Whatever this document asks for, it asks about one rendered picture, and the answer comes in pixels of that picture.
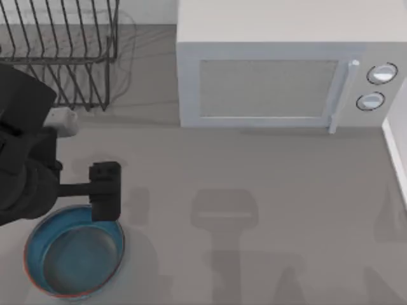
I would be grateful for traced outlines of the blue bowl with red rim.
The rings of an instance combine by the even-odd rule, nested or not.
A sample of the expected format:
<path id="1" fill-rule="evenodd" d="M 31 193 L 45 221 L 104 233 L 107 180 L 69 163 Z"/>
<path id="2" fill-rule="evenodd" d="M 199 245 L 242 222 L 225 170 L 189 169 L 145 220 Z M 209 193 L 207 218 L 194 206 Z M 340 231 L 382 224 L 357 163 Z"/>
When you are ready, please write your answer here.
<path id="1" fill-rule="evenodd" d="M 23 262 L 38 290 L 77 301 L 113 279 L 124 253 L 125 233 L 119 221 L 94 222 L 90 206 L 73 205 L 37 223 L 25 243 Z"/>

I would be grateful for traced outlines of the pale grey rounded box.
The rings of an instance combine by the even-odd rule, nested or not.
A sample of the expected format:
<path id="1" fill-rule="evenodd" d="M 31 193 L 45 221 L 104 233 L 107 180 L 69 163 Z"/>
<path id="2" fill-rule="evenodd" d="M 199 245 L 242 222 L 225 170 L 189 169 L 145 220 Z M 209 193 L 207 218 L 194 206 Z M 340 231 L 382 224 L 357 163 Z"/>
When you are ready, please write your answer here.
<path id="1" fill-rule="evenodd" d="M 79 131 L 78 115 L 68 107 L 53 108 L 48 113 L 44 127 L 53 128 L 58 137 L 73 137 Z"/>

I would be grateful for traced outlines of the microwave door with window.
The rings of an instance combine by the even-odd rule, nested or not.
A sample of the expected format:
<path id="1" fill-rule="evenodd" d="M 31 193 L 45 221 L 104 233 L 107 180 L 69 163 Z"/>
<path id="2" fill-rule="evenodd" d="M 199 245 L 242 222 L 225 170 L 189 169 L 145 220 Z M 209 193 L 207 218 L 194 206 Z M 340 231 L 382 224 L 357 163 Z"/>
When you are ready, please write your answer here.
<path id="1" fill-rule="evenodd" d="M 326 128 L 359 43 L 179 42 L 183 127 Z"/>

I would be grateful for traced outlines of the pale microwave oven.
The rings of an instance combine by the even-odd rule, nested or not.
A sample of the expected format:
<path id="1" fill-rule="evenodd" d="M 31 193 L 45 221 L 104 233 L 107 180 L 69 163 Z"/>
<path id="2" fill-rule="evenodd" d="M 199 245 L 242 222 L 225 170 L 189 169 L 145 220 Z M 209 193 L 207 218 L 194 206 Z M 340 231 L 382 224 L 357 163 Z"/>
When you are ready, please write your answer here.
<path id="1" fill-rule="evenodd" d="M 338 128 L 379 128 L 407 80 L 407 0 L 178 0 L 179 42 L 359 43 L 360 67 Z M 366 75 L 393 63 L 397 76 L 384 85 Z M 359 110 L 361 95 L 380 92 L 375 111 Z"/>

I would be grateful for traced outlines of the small round microwave knob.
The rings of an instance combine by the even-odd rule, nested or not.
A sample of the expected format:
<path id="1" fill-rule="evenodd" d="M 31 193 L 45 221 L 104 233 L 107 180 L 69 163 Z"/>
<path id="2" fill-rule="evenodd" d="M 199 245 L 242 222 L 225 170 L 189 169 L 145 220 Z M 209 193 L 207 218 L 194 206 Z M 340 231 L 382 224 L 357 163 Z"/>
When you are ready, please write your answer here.
<path id="1" fill-rule="evenodd" d="M 375 111 L 385 103 L 385 95 L 374 91 L 366 95 L 361 95 L 355 102 L 356 107 L 364 112 Z"/>

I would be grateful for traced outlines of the large round microwave knob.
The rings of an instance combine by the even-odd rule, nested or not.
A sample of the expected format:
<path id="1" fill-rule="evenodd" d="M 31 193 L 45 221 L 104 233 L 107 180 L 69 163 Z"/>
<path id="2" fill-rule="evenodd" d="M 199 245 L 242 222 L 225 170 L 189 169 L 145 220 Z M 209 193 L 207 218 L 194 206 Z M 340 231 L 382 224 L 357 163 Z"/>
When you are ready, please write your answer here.
<path id="1" fill-rule="evenodd" d="M 373 85 L 384 85 L 391 82 L 398 74 L 398 68 L 395 64 L 387 62 L 386 64 L 372 67 L 367 75 L 367 80 Z"/>

